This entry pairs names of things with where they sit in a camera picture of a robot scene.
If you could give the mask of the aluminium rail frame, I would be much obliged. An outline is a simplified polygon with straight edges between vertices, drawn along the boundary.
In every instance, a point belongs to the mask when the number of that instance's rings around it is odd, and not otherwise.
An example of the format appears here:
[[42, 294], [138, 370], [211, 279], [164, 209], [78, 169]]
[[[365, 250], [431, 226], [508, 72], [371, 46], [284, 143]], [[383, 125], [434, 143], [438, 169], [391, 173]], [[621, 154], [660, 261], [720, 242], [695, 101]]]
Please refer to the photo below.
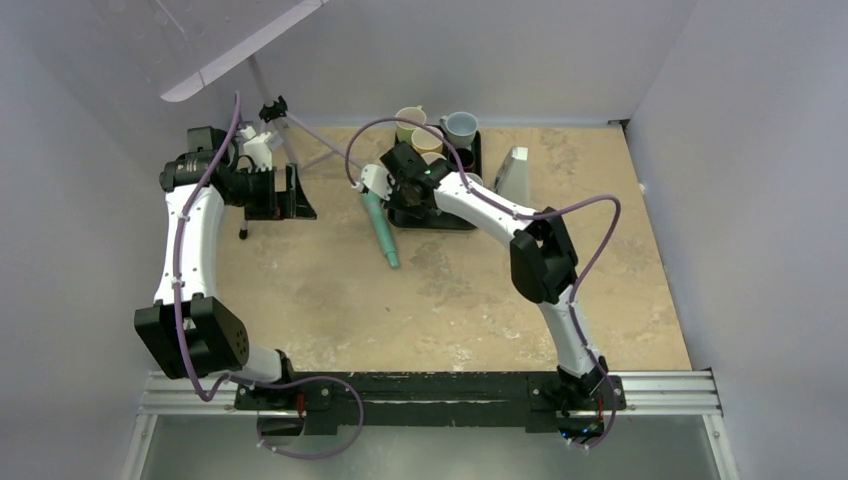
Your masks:
[[[718, 389], [710, 371], [622, 371], [625, 404], [618, 410], [619, 420], [636, 416], [694, 416], [703, 421], [707, 445], [720, 479], [738, 479], [738, 467], [726, 438]], [[170, 380], [160, 371], [149, 373], [142, 393], [130, 446], [120, 479], [142, 477], [146, 458], [157, 427], [166, 417], [296, 417], [294, 410], [238, 410], [237, 396], [244, 389], [224, 384], [210, 402], [197, 398], [187, 380]]]

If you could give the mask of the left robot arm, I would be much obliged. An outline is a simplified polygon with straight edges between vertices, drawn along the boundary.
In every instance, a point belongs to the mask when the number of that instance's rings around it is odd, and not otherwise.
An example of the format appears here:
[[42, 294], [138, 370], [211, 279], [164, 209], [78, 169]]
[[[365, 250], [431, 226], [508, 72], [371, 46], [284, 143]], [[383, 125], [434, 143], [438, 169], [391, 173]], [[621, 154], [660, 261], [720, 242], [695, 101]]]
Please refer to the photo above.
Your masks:
[[231, 135], [211, 126], [187, 133], [188, 150], [165, 164], [159, 183], [168, 214], [167, 247], [152, 306], [136, 310], [134, 328], [162, 372], [186, 379], [228, 373], [260, 383], [272, 408], [297, 399], [298, 382], [287, 356], [250, 340], [244, 323], [218, 297], [216, 253], [225, 209], [238, 207], [246, 221], [314, 220], [296, 166], [285, 168], [277, 190], [276, 132], [251, 127]]

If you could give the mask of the teal cylinder toy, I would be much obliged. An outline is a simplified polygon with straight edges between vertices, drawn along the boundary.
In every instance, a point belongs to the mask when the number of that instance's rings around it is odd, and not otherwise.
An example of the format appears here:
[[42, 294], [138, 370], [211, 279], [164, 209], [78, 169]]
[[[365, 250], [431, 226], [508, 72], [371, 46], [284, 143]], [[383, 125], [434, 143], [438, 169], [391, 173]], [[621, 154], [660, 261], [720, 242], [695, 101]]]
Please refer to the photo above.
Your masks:
[[362, 201], [366, 209], [366, 213], [372, 223], [377, 242], [383, 256], [392, 269], [398, 269], [400, 267], [400, 261], [397, 254], [396, 244], [390, 231], [386, 215], [383, 211], [380, 198], [373, 192], [368, 192], [362, 196]]

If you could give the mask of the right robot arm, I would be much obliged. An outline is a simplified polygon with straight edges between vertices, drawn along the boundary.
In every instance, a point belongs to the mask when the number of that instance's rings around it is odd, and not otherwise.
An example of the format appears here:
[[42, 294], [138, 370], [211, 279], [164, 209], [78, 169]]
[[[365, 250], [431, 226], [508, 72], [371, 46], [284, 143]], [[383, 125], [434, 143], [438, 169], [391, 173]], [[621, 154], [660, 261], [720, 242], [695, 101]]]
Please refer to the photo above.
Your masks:
[[456, 216], [508, 250], [515, 290], [539, 308], [551, 334], [564, 404], [576, 408], [594, 401], [607, 368], [578, 303], [578, 256], [561, 214], [509, 202], [452, 162], [427, 162], [406, 143], [394, 145], [380, 162], [383, 173], [367, 185], [377, 187], [389, 207], [417, 217]]

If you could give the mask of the blue patterned mug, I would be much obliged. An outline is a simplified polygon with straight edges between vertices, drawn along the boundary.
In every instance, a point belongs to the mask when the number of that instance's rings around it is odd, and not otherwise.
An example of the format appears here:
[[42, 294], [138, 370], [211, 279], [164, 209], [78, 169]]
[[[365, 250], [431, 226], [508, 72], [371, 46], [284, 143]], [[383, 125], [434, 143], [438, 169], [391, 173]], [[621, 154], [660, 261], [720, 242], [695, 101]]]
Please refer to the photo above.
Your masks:
[[474, 182], [474, 183], [476, 183], [476, 184], [478, 184], [478, 185], [482, 185], [482, 184], [483, 184], [483, 180], [482, 180], [482, 178], [481, 178], [479, 175], [476, 175], [476, 174], [474, 174], [474, 173], [472, 173], [472, 172], [467, 172], [467, 173], [466, 173], [466, 177], [467, 177], [470, 181], [472, 181], [472, 182]]

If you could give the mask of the pink cup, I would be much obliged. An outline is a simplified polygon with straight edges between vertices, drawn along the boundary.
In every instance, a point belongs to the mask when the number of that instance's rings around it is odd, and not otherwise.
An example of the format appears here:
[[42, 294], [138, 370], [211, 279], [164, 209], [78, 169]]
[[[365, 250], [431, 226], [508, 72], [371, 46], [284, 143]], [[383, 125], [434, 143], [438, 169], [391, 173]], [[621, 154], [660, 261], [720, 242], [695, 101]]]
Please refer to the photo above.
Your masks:
[[425, 152], [421, 154], [421, 157], [427, 165], [431, 165], [438, 160], [445, 160], [445, 157], [437, 152]]

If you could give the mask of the green cup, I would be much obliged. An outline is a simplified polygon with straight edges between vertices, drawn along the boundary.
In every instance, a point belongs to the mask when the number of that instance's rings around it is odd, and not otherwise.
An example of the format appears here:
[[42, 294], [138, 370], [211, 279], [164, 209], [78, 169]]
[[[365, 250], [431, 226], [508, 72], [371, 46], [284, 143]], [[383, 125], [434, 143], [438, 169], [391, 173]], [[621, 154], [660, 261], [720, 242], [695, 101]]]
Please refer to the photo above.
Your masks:
[[414, 131], [427, 122], [421, 105], [403, 107], [396, 112], [395, 118], [395, 136], [399, 142], [409, 143]]

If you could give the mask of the brown mug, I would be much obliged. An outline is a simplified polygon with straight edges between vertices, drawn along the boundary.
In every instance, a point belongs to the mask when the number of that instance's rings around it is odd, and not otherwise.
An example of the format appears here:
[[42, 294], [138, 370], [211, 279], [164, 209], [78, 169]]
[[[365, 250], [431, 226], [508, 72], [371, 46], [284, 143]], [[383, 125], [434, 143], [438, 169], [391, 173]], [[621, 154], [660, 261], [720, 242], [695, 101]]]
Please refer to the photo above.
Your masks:
[[457, 153], [462, 170], [464, 172], [473, 172], [476, 165], [476, 156], [474, 152], [466, 148], [458, 148]]

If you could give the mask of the black tray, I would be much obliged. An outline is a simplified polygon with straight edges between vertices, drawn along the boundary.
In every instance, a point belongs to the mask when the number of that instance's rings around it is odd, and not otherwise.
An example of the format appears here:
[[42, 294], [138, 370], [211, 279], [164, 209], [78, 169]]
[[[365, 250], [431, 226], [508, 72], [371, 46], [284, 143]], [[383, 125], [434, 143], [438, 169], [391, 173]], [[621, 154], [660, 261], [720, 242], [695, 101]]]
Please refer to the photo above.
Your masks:
[[[473, 151], [476, 156], [476, 165], [472, 173], [481, 176], [482, 136], [479, 132], [477, 132], [473, 143], [466, 149]], [[472, 231], [476, 229], [476, 227], [468, 221], [448, 213], [435, 212], [434, 214], [429, 214], [422, 218], [416, 218], [404, 212], [391, 209], [387, 206], [387, 215], [389, 222], [397, 228], [445, 231]]]

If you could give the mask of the white mug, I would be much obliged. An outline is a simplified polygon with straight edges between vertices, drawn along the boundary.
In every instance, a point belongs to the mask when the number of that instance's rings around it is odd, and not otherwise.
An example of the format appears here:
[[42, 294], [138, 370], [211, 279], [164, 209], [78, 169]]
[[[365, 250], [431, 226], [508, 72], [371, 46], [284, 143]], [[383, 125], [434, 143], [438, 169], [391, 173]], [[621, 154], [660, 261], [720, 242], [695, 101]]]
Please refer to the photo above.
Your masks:
[[468, 148], [478, 132], [478, 119], [475, 115], [458, 111], [439, 119], [439, 126], [445, 138], [455, 148]]

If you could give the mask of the yellow mug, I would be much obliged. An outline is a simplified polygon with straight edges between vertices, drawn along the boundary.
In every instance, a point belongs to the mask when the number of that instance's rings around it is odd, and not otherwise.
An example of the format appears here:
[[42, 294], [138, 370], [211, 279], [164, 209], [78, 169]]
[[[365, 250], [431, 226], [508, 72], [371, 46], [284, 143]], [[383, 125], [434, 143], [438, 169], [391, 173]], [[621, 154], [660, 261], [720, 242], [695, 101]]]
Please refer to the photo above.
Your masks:
[[443, 149], [443, 134], [438, 130], [416, 128], [410, 136], [413, 149], [421, 155], [425, 153], [441, 153]]

